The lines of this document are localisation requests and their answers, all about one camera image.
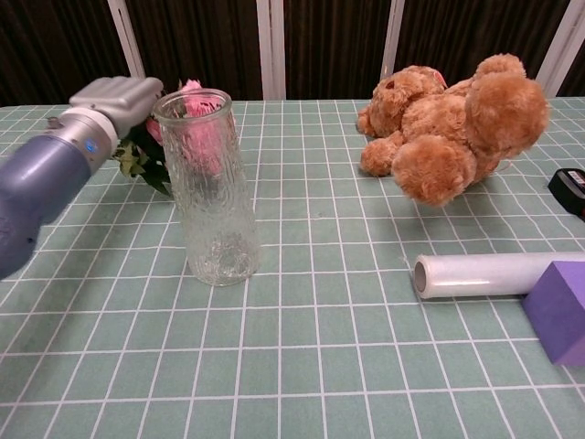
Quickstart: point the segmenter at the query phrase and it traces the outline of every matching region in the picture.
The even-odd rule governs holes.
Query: teddy bear
[[[547,124],[544,92],[512,54],[485,59],[448,89],[437,70],[410,66],[381,80],[358,113],[358,131],[375,138],[360,168],[441,207],[528,150]]]

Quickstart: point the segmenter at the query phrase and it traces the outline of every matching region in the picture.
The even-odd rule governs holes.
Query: vase rim
[[[223,102],[221,106],[212,112],[207,114],[203,114],[201,116],[187,116],[187,117],[168,117],[165,115],[164,108],[170,102],[175,101],[180,98],[184,98],[186,96],[215,96],[220,98]],[[158,101],[154,103],[153,107],[153,114],[156,117],[156,120],[159,123],[164,123],[167,125],[181,125],[186,123],[204,123],[209,122],[214,119],[217,119],[221,116],[226,115],[231,111],[231,97],[222,90],[218,89],[209,89],[209,88],[201,88],[201,89],[192,89],[187,91],[174,91],[172,93],[163,96]]]

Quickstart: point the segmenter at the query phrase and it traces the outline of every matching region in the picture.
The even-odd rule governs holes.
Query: robotic hand
[[[156,78],[101,78],[48,119],[47,130],[0,167],[0,280],[32,256],[42,225],[54,221],[142,122],[163,89]]]

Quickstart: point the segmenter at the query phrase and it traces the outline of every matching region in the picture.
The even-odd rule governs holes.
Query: plastic wrap roll
[[[585,262],[585,252],[420,255],[414,286],[423,299],[527,294],[553,261]]]

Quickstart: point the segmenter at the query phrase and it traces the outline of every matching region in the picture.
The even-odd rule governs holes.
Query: blue light
[[[87,149],[90,153],[95,153],[98,150],[98,146],[93,139],[87,139],[85,141],[85,149]]]

